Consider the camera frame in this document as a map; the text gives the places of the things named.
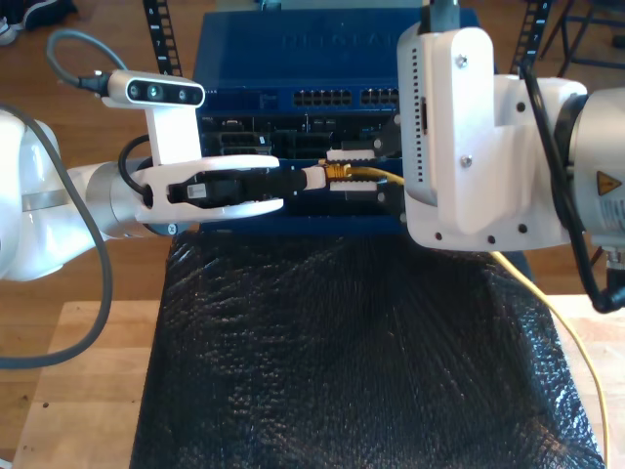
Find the cable connector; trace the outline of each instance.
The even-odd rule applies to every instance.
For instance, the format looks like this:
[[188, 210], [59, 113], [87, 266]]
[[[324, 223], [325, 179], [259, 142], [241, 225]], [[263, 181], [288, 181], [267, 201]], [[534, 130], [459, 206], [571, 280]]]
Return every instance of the cable connector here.
[[108, 96], [108, 79], [110, 73], [96, 72], [94, 76], [81, 76], [78, 78], [78, 88], [97, 93], [101, 98]]
[[343, 181], [350, 178], [348, 169], [351, 165], [349, 164], [327, 164], [325, 159], [322, 159], [319, 163], [325, 169], [325, 177], [328, 181]]

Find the black cable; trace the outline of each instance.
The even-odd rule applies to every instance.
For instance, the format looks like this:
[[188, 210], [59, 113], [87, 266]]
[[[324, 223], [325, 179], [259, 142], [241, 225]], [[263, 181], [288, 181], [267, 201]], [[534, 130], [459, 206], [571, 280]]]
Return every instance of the black cable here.
[[53, 364], [66, 362], [82, 354], [96, 341], [96, 339], [98, 339], [102, 333], [104, 326], [106, 325], [106, 321], [108, 320], [108, 313], [110, 312], [110, 304], [113, 297], [112, 267], [110, 265], [108, 253], [106, 252], [104, 240], [100, 234], [100, 230], [98, 229], [98, 225], [96, 225], [96, 222], [91, 216], [91, 213], [89, 213], [89, 209], [85, 205], [85, 202], [83, 202], [80, 194], [76, 190], [76, 187], [71, 182], [71, 178], [63, 166], [63, 162], [61, 161], [61, 157], [59, 156], [57, 149], [55, 149], [55, 146], [52, 144], [46, 133], [37, 121], [19, 109], [4, 104], [0, 104], [0, 109], [9, 112], [11, 115], [23, 122], [26, 127], [32, 130], [43, 145], [44, 149], [50, 156], [52, 164], [55, 166], [57, 173], [59, 174], [59, 178], [61, 179], [65, 190], [69, 194], [69, 198], [76, 206], [78, 213], [87, 226], [89, 234], [94, 240], [96, 250], [100, 256], [100, 264], [102, 266], [102, 302], [100, 304], [100, 310], [98, 311], [98, 315], [96, 316], [93, 326], [89, 332], [87, 332], [87, 335], [80, 340], [80, 342], [64, 350], [38, 357], [0, 357], [0, 368], [25, 369], [38, 368], [40, 366], [51, 366]]
[[144, 144], [145, 142], [149, 142], [149, 135], [141, 135], [136, 139], [130, 141], [126, 147], [119, 153], [119, 158], [117, 159], [117, 167], [119, 168], [119, 175], [121, 179], [124, 180], [124, 183], [128, 185], [130, 189], [141, 195], [143, 198], [148, 196], [148, 191], [146, 187], [141, 186], [137, 181], [135, 181], [130, 174], [128, 173], [128, 167], [126, 166], [126, 161], [128, 160], [128, 155], [130, 152], [138, 147], [140, 144]]
[[590, 260], [591, 267], [595, 267], [595, 264], [597, 264], [597, 261], [599, 261], [603, 255], [604, 255], [604, 249], [602, 247], [598, 247], [597, 250], [595, 251], [595, 254], [593, 254], [593, 257]]
[[554, 187], [554, 201], [558, 207], [562, 225], [568, 231], [570, 243], [577, 264], [577, 272], [584, 286], [586, 294], [593, 302], [593, 306], [600, 313], [608, 313], [625, 306], [625, 289], [616, 292], [601, 292], [593, 275], [593, 268], [588, 256], [588, 248], [584, 239], [584, 225], [575, 208], [570, 186], [564, 171], [564, 161], [561, 159], [556, 139], [551, 132], [549, 116], [545, 109], [538, 80], [527, 63], [520, 64], [521, 77], [525, 81], [529, 102], [534, 111], [536, 125], [540, 134], [547, 163], [551, 172], [552, 185]]

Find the shoe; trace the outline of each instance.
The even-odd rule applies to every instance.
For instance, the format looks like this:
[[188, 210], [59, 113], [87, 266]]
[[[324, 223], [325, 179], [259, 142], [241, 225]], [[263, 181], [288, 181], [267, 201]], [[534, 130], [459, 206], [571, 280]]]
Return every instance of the shoe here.
[[56, 24], [70, 13], [78, 13], [71, 0], [28, 0], [25, 7], [21, 24], [28, 31]]
[[0, 46], [8, 46], [18, 34], [9, 26], [6, 18], [0, 18]]

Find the ethernet port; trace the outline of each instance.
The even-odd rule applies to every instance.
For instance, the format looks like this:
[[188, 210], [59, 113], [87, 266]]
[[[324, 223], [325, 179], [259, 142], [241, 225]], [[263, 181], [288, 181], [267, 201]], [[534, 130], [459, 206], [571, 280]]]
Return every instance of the ethernet port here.
[[304, 92], [303, 104], [304, 104], [304, 106], [312, 106], [313, 105], [313, 93], [311, 93], [310, 91], [305, 91]]

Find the ventilation holes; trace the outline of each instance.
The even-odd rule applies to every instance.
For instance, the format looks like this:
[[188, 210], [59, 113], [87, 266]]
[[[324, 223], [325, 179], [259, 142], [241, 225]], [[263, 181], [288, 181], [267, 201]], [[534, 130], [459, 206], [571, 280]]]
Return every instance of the ventilation holes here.
[[421, 95], [419, 94], [419, 67], [417, 65], [417, 50], [412, 50], [412, 80], [414, 83], [414, 118], [417, 149], [417, 168], [419, 169], [419, 182], [423, 183], [423, 153], [421, 152]]

